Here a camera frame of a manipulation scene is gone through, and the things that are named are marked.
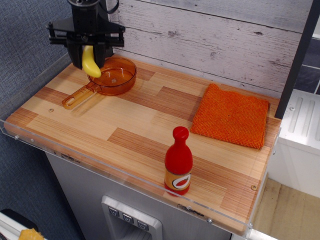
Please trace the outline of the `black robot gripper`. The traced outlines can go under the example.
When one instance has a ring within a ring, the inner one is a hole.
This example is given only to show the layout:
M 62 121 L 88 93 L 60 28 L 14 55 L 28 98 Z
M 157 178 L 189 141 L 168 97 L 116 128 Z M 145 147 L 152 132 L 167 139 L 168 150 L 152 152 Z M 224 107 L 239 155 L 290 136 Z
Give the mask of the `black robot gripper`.
M 119 3 L 111 9 L 101 0 L 69 0 L 72 16 L 49 21 L 49 42 L 67 48 L 72 64 L 82 69 L 83 46 L 93 46 L 94 61 L 98 67 L 105 63 L 106 50 L 125 45 L 125 27 L 109 21 L 109 14 L 117 10 Z

